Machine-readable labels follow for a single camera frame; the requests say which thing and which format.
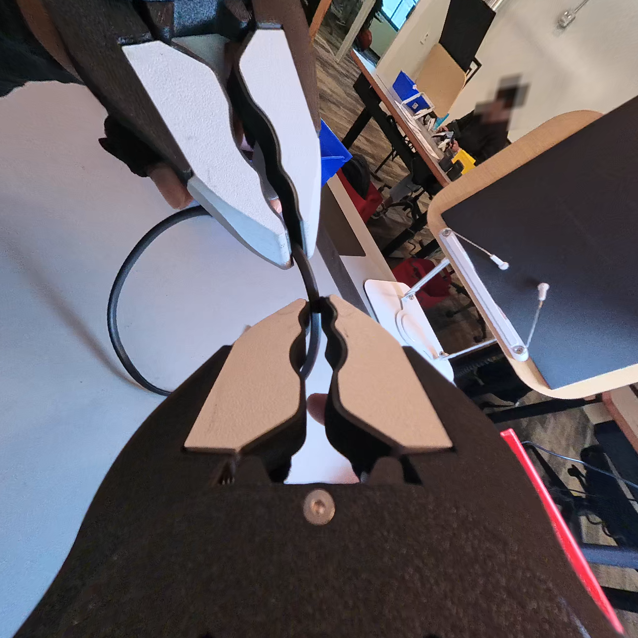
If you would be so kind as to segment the blue plastic bin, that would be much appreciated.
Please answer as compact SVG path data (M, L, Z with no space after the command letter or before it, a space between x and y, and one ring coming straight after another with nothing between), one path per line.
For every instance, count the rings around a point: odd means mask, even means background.
M402 70L399 70L395 77L392 88L400 102L404 104L416 103L421 99L421 94L415 82Z
M337 172L352 159L352 154L341 140L331 131L330 127L321 120L319 133L321 155L321 186L334 177Z

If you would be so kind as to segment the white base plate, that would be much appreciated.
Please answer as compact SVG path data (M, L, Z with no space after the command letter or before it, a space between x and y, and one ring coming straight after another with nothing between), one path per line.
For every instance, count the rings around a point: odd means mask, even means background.
M450 382L454 382L451 363L435 335L416 296L407 296L408 285L395 281L369 279L364 291L378 323L402 347L411 347Z

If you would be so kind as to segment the person's left hand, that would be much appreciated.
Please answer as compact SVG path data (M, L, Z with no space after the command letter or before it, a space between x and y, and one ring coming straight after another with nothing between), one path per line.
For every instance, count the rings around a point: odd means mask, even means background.
M152 180L172 209L181 210L194 203L186 185L171 166L114 116L105 118L103 130L104 136L98 140L100 146L135 175Z

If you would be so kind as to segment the wooden side desk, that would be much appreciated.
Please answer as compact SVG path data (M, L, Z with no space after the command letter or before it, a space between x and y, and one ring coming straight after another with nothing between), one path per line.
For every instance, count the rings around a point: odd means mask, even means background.
M637 385L604 392L602 402L637 452Z

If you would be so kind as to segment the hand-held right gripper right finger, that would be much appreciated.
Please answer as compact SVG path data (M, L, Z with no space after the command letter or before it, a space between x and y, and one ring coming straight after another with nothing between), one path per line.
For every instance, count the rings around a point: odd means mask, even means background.
M454 386L431 363L337 295L322 299L322 327L332 367L325 432L335 449L402 456L453 447L434 394Z

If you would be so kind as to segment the black divider panel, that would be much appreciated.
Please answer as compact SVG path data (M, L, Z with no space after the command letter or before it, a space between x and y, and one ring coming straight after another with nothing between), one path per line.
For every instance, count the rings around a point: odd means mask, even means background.
M528 387L637 383L637 98L553 117L444 187L427 224Z

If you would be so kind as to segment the black wall board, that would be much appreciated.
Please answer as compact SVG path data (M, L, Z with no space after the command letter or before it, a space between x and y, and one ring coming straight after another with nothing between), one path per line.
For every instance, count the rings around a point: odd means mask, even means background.
M467 72L496 13L485 1L451 1L439 44Z

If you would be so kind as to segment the light wooden board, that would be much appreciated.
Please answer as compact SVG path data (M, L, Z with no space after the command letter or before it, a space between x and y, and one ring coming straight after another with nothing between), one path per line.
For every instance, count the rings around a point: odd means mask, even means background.
M415 85L439 118L446 117L466 84L466 71L439 43L435 44L422 65Z

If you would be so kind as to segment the metal wall hook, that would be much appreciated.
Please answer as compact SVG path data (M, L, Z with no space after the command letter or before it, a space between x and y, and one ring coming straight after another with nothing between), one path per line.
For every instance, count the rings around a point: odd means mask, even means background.
M562 12L556 20L556 28L560 31L567 29L576 19L578 12L583 9L589 1L581 1L573 8Z

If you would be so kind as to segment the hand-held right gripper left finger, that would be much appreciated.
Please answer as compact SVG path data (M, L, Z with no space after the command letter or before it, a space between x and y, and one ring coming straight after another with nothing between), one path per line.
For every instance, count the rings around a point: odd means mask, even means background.
M305 335L297 299L247 328L235 341L184 447L239 454L291 421L301 405L300 364L291 349Z

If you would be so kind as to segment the person's left forearm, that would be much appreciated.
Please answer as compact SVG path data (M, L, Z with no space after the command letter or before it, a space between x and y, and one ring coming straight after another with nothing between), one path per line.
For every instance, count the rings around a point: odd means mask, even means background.
M44 8L27 9L25 16L18 1L1 2L1 97L29 82L82 85L59 49L52 26L38 22L47 16Z

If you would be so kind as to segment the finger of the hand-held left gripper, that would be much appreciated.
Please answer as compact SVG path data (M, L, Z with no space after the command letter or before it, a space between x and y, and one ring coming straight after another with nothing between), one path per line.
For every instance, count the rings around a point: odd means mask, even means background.
M230 102L215 71L159 41L127 45L123 53L192 169L192 197L254 254L290 268L284 222L235 141Z
M263 157L290 242L309 259L320 219L320 140L281 26L248 33L235 54L228 94Z

